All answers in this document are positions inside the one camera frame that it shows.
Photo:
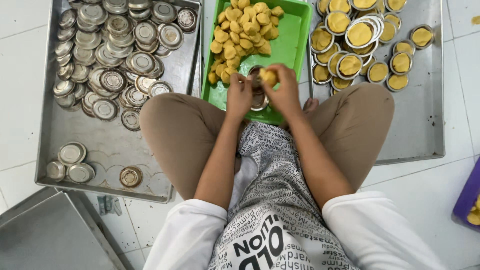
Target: metal baking tray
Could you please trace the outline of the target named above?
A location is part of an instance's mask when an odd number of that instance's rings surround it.
[[[308,0],[308,3],[314,10],[310,26],[310,32],[313,32],[322,18],[316,11],[316,1]],[[399,16],[402,19],[400,31],[391,43],[379,46],[375,51],[378,61],[388,63],[394,44],[408,39],[410,30],[418,25],[430,25],[435,40],[428,48],[415,52],[408,86],[401,92],[392,92],[395,114],[376,165],[437,159],[445,155],[442,3],[437,0],[407,1]],[[311,68],[309,75],[313,97],[322,103],[330,97],[330,84],[313,83]],[[354,84],[366,80],[366,77],[358,76]]]
[[[0,269],[125,270],[74,191],[44,188],[0,216]]]
[[[187,6],[196,10],[198,23],[195,32],[184,35],[183,45],[162,59],[165,65],[162,80],[169,82],[174,92],[198,95],[199,86],[202,85],[202,69],[201,65],[197,64],[197,59],[201,59],[202,56],[199,38],[202,4],[190,0],[169,2],[177,8]],[[51,2],[35,182],[45,186],[168,203],[173,186],[153,157],[141,131],[127,130],[122,125],[120,117],[106,123],[86,116],[82,110],[64,111],[53,100],[52,88],[58,80],[54,52],[58,43],[58,19],[62,11],[68,8],[70,6],[66,0]],[[123,108],[120,107],[119,116],[122,112]],[[95,169],[95,178],[87,184],[76,184],[68,180],[55,182],[46,177],[46,165],[56,158],[60,147],[70,141],[78,141],[85,145],[87,156],[84,162]],[[119,173],[124,167],[131,165],[140,168],[144,178],[139,186],[126,188],[120,184]]]

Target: leg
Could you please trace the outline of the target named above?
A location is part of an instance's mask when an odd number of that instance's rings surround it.
[[[382,86],[350,86],[307,114],[313,130],[357,190],[375,164],[393,118],[392,95]]]
[[[223,110],[182,94],[158,95],[143,106],[143,136],[183,199],[193,198],[224,118]],[[236,161],[237,171],[240,161]]]

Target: tile floor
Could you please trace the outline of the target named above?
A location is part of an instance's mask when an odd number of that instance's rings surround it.
[[[9,1],[0,10],[0,214],[41,187],[34,184],[49,0]],[[213,2],[204,7],[211,25]],[[450,219],[453,205],[480,155],[480,15],[476,0],[443,0],[446,156],[376,166],[362,191],[385,192],[449,269],[480,270],[480,233]],[[301,83],[306,81],[302,76]],[[86,194],[97,209],[95,194]],[[163,205],[120,198],[123,214],[101,218],[107,239],[129,269],[141,269],[168,211]]]

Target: white sleeve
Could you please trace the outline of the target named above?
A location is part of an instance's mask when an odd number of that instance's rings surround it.
[[[446,269],[382,192],[333,198],[322,215],[348,258],[362,270]]]
[[[213,245],[227,224],[227,211],[198,200],[186,200],[168,212],[144,270],[206,269]]]

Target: hand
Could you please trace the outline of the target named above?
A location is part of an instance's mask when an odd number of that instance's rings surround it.
[[[280,111],[287,122],[289,122],[289,119],[292,117],[303,115],[300,107],[299,85],[295,71],[283,64],[270,65],[267,67],[267,70],[276,72],[280,83],[280,87],[275,91],[270,85],[263,82],[265,92],[275,109]]]
[[[227,91],[227,118],[241,122],[251,107],[252,79],[239,73],[232,74]]]

